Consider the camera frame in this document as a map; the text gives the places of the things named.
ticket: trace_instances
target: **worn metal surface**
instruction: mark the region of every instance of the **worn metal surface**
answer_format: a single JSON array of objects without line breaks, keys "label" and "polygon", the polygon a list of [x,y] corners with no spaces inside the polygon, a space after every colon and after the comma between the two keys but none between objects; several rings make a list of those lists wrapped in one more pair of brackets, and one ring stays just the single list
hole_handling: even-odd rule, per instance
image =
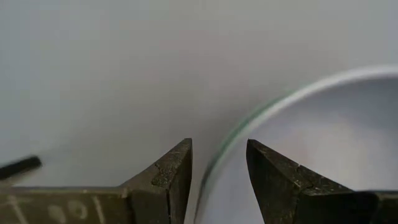
[{"label": "worn metal surface", "polygon": [[0,188],[0,223],[181,224],[191,177],[192,140],[184,139],[119,187]]},{"label": "worn metal surface", "polygon": [[266,224],[398,223],[397,192],[354,192],[256,140],[246,159]]}]

